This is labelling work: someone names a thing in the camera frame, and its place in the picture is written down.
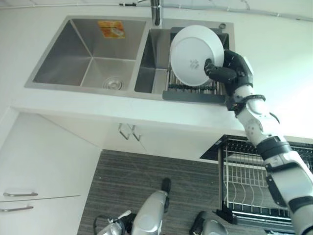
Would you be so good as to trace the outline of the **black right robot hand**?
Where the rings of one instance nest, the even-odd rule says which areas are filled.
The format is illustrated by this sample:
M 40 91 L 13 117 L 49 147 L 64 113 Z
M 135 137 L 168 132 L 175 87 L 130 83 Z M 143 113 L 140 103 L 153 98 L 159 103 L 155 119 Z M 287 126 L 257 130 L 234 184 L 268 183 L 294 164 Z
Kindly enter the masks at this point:
M 231 50 L 224 50 L 224 62 L 221 66 L 206 59 L 204 72 L 212 80 L 231 86 L 253 86 L 253 72 L 249 61 Z

